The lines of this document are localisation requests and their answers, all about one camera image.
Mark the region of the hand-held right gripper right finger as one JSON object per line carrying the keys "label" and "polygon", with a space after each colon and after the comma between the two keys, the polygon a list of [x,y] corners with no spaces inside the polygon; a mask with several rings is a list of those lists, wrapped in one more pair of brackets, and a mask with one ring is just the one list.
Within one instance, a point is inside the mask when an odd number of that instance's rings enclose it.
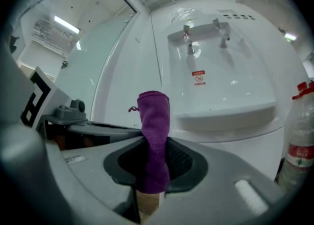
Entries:
{"label": "hand-held right gripper right finger", "polygon": [[181,139],[169,142],[192,167],[168,186],[153,225],[268,225],[291,200],[271,179],[227,151]]}

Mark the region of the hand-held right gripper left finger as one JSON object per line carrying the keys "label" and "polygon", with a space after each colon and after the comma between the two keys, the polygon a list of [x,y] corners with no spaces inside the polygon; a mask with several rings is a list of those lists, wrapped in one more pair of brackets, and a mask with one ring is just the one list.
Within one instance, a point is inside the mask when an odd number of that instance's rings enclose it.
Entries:
{"label": "hand-held right gripper left finger", "polygon": [[103,146],[60,150],[23,125],[0,128],[0,163],[21,199],[46,225],[123,225],[140,222],[133,177],[110,154],[137,138]]}

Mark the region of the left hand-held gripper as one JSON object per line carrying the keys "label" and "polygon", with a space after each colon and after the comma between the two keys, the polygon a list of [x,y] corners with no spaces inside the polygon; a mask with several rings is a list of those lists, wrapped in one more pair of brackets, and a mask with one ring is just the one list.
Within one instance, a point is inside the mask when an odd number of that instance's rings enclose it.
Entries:
{"label": "left hand-held gripper", "polygon": [[50,122],[67,126],[70,133],[82,136],[84,141],[103,145],[142,136],[140,129],[87,121],[85,103],[71,99],[39,68],[29,78],[34,85],[30,99],[21,115],[24,125],[36,130],[47,139],[46,126]]}

